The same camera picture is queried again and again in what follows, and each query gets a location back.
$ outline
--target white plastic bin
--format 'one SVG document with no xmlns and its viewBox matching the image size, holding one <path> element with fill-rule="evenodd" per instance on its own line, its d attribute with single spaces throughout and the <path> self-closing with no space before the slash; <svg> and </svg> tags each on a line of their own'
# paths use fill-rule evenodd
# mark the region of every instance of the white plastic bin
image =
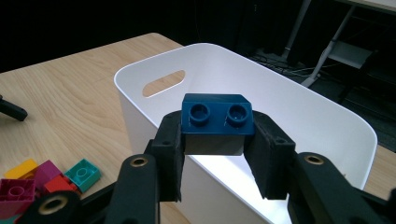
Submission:
<svg viewBox="0 0 396 224">
<path fill-rule="evenodd" d="M 150 82 L 184 71 L 182 82 L 143 96 Z M 376 149 L 373 129 L 359 116 L 240 55 L 195 44 L 129 64 L 115 75 L 133 153 L 143 153 L 164 115 L 181 109 L 184 94 L 238 93 L 269 115 L 297 152 L 328 157 L 359 189 Z M 188 156 L 178 209 L 191 223 L 290 223 L 286 201 L 262 200 L 243 156 Z"/>
</svg>

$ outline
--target lego stud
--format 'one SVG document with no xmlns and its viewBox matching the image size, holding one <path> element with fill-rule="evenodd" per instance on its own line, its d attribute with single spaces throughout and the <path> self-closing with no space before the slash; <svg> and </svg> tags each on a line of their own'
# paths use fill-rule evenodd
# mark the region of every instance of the lego stud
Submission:
<svg viewBox="0 0 396 224">
<path fill-rule="evenodd" d="M 321 159 L 320 157 L 313 156 L 313 155 L 308 155 L 304 157 L 305 161 L 314 164 L 314 165 L 321 165 L 324 163 L 324 160 Z"/>
<path fill-rule="evenodd" d="M 24 188 L 23 187 L 12 187 L 11 189 L 9 189 L 8 191 L 8 199 L 9 200 L 18 200 L 24 193 Z"/>
<path fill-rule="evenodd" d="M 88 170 L 86 168 L 81 168 L 81 169 L 77 170 L 77 176 L 79 178 L 85 179 L 89 175 L 90 175 L 90 173 L 88 172 Z"/>
<path fill-rule="evenodd" d="M 67 205 L 68 199 L 63 195 L 55 195 L 44 201 L 38 207 L 38 213 L 45 216 L 51 215 L 63 209 Z"/>
<path fill-rule="evenodd" d="M 193 105 L 190 109 L 190 122 L 195 126 L 204 126 L 209 121 L 210 110 L 204 104 Z"/>
<path fill-rule="evenodd" d="M 227 122 L 239 128 L 245 125 L 248 120 L 248 112 L 242 105 L 231 105 L 227 112 Z"/>
<path fill-rule="evenodd" d="M 131 165 L 133 167 L 140 167 L 140 166 L 144 166 L 148 163 L 148 159 L 143 158 L 143 157 L 139 157 L 139 158 L 135 158 L 131 161 Z"/>
</svg>

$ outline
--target magenta lego brick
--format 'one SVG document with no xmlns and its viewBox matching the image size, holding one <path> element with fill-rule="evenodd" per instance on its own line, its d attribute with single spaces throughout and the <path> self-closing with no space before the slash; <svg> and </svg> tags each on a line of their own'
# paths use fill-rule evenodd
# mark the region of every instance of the magenta lego brick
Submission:
<svg viewBox="0 0 396 224">
<path fill-rule="evenodd" d="M 42 192 L 46 183 L 61 174 L 62 172 L 52 163 L 52 161 L 45 161 L 37 167 L 35 172 L 35 187 Z"/>
<path fill-rule="evenodd" d="M 23 213 L 34 200 L 33 179 L 0 180 L 0 219 Z"/>
</svg>

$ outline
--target floor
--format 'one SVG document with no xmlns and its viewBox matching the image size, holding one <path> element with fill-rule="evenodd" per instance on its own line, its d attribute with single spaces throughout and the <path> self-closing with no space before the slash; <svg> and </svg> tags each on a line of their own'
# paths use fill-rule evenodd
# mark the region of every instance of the floor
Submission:
<svg viewBox="0 0 396 224">
<path fill-rule="evenodd" d="M 265 54 L 261 49 L 249 58 L 298 83 L 303 82 L 313 71 L 313 68 L 305 68 L 303 64 L 289 67 L 285 57 Z M 327 62 L 320 71 L 320 78 L 309 89 L 337 102 L 339 93 L 345 87 L 337 75 L 343 72 L 347 72 L 344 65 Z M 355 88 L 341 106 L 355 112 L 373 127 L 380 146 L 396 152 L 396 101 L 375 96 L 362 88 Z"/>
</svg>

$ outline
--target table surface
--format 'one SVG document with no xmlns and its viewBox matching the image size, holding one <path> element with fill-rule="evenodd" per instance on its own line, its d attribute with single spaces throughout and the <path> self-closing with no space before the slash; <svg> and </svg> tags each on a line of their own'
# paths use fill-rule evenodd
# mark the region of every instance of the table surface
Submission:
<svg viewBox="0 0 396 224">
<path fill-rule="evenodd" d="M 147 34 L 0 74 L 4 99 L 29 113 L 23 122 L 0 114 L 0 174 L 27 159 L 51 160 L 63 172 L 87 159 L 102 177 L 83 197 L 116 181 L 133 152 L 114 75 L 129 63 L 180 47 Z M 386 199 L 395 187 L 396 155 L 378 147 L 365 190 Z M 162 203 L 162 222 L 189 223 L 172 203 Z"/>
<path fill-rule="evenodd" d="M 395 0 L 337 0 L 349 4 L 357 4 L 361 7 L 368 7 L 377 10 L 384 10 L 388 13 L 394 14 L 396 12 Z"/>
</svg>

